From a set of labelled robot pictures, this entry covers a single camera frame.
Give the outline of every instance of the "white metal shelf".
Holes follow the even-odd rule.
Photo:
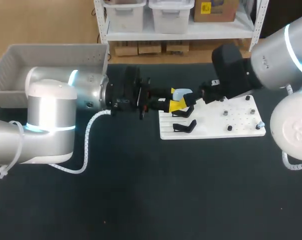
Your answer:
[[[108,27],[106,39],[108,41],[155,41],[155,40],[197,40],[197,39],[245,39],[253,35],[254,25],[246,14],[242,4],[239,5],[234,22],[194,22],[190,16],[188,31],[183,34],[156,33],[152,9],[144,10],[144,28],[142,32],[113,32]]]
[[[103,0],[94,0],[101,42],[108,41],[155,41],[155,40],[201,40],[201,39],[245,39],[252,38],[250,51],[257,44],[262,29],[269,0],[240,0],[234,22],[203,22],[197,23],[190,16],[188,32],[184,34],[162,34],[154,30],[153,14],[146,7],[144,13],[144,29],[140,33],[113,32],[108,19],[104,18]],[[255,25],[250,18],[253,4],[256,4]]]

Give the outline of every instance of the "yellow object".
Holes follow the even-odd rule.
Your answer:
[[[203,2],[201,3],[201,14],[210,14],[211,13],[212,3]]]
[[[182,98],[180,101],[170,101],[170,107],[169,107],[169,113],[177,111],[177,110],[181,110],[186,108],[186,103],[184,98]]]

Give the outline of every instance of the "dark table surface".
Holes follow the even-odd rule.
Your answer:
[[[216,79],[210,64],[141,65],[152,85],[195,89]],[[110,65],[116,82],[125,65]],[[0,180],[0,239],[302,240],[302,171],[287,170],[270,135],[285,90],[254,94],[264,137],[161,140],[158,113],[103,116],[91,130],[87,170],[15,166]],[[92,116],[78,112],[74,155],[83,163]],[[26,122],[25,109],[0,119]]]

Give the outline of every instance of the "white plastic bin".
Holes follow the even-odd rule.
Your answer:
[[[155,31],[161,34],[187,32],[194,0],[149,0],[153,9]]]
[[[143,12],[146,0],[140,0],[136,4],[107,4],[107,16],[114,32],[140,33],[143,31]]]

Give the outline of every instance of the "gray basket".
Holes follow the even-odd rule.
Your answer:
[[[11,45],[0,60],[0,107],[27,108],[21,72],[33,67],[94,67],[106,74],[107,44]]]

